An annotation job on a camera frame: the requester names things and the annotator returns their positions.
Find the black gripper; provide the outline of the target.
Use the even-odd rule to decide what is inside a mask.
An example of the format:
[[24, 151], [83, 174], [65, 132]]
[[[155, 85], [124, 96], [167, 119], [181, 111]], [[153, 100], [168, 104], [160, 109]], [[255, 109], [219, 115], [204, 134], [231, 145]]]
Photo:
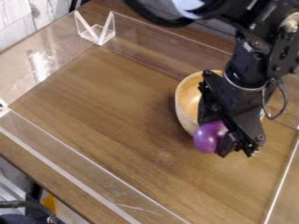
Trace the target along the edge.
[[261, 93], [233, 87], [225, 74], [211, 70], [203, 71], [199, 90], [197, 124], [221, 120], [228, 129], [217, 144], [217, 155], [224, 158], [232, 151], [243, 151], [252, 157], [267, 141], [260, 118]]

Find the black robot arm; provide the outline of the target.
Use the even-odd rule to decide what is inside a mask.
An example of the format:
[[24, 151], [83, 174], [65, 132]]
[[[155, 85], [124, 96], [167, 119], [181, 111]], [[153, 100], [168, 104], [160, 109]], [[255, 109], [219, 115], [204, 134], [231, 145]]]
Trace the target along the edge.
[[183, 18], [215, 18], [236, 29], [233, 54], [223, 74], [211, 70], [199, 83], [199, 130], [213, 123], [227, 128], [211, 148], [219, 156], [265, 144], [260, 117], [275, 91], [288, 98], [283, 77], [299, 67], [299, 0], [172, 0]]

